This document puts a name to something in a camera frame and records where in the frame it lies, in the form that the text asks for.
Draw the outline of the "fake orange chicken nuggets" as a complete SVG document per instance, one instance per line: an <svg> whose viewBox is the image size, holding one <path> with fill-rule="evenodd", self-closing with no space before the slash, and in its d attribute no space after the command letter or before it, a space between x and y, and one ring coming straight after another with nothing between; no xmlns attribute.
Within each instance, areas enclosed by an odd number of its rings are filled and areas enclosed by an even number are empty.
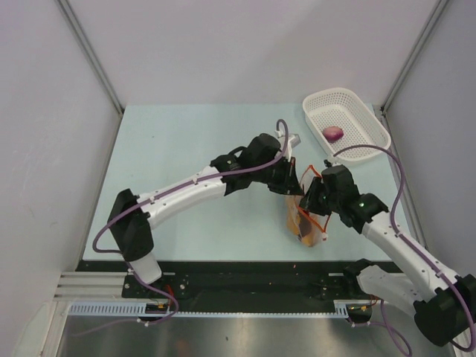
<svg viewBox="0 0 476 357"><path fill-rule="evenodd" d="M293 235L295 235L296 237L299 237L300 236L300 229L299 229L300 217L299 217L298 209L296 208L295 199L293 197L290 196L286 198L286 208L287 208L286 226Z"/></svg>

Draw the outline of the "clear orange zip bag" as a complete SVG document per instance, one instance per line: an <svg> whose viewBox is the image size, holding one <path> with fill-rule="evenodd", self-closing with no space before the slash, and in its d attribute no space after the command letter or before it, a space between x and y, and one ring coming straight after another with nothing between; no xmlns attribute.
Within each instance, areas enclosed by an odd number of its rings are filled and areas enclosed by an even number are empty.
<svg viewBox="0 0 476 357"><path fill-rule="evenodd" d="M327 226L330 216L310 213L299 206L301 196L286 197L286 226L306 247L314 247L328 240Z"/></svg>

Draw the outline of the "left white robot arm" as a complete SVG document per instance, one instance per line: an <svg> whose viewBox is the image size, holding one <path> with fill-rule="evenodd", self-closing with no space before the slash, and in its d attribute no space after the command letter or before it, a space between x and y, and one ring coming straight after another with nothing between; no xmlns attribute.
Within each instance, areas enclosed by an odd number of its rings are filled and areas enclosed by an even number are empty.
<svg viewBox="0 0 476 357"><path fill-rule="evenodd" d="M253 183L286 196L302 194L292 149L297 134L262 133L246 147L220 155L192 177L163 190L135 195L130 189L117 194L107 228L120 255L138 278L138 288L148 297L163 292L162 270L152 252L152 232L165 220L199 203L245 190Z"/></svg>

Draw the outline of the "fake purple onion half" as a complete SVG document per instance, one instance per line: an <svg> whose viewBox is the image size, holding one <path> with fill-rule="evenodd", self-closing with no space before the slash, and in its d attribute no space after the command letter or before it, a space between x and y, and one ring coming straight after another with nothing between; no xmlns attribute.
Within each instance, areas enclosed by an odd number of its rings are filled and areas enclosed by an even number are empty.
<svg viewBox="0 0 476 357"><path fill-rule="evenodd" d="M338 126L329 126L323 130L322 135L328 142L334 143L343 138L344 132Z"/></svg>

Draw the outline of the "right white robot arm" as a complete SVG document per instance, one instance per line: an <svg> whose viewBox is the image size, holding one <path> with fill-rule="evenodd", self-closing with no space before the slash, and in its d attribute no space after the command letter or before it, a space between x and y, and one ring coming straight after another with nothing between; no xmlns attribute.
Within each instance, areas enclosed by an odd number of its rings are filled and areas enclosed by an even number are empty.
<svg viewBox="0 0 476 357"><path fill-rule="evenodd" d="M475 277L465 277L445 266L397 224L389 210L372 193L361 194L344 165L326 168L313 178L300 207L319 216L335 213L378 246L402 271L388 274L367 263L343 279L351 298L375 295L413 318L419 331L442 347L463 332L475 336Z"/></svg>

